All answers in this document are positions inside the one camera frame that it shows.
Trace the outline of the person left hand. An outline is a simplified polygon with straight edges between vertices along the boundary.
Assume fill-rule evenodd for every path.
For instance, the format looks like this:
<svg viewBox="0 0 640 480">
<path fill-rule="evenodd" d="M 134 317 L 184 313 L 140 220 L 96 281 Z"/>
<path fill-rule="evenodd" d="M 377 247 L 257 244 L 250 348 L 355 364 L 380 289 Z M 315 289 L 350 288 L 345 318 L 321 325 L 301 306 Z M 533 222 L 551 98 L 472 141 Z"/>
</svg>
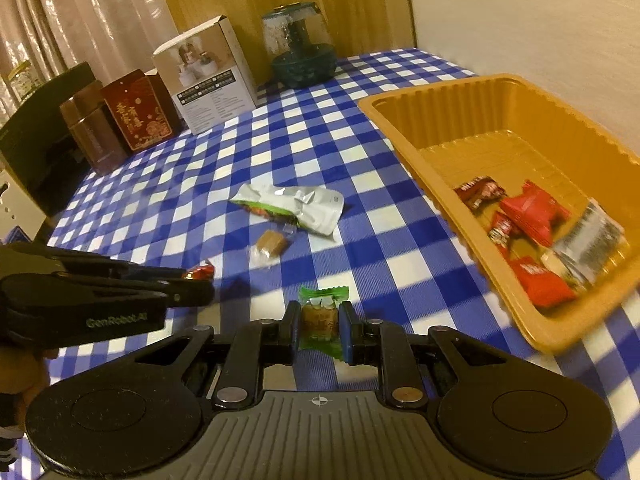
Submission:
<svg viewBox="0 0 640 480">
<path fill-rule="evenodd" d="M 58 356 L 58 349 L 32 351 L 1 348 L 1 437 L 17 439 L 25 427 L 32 400 L 48 385 L 47 362 Z"/>
</svg>

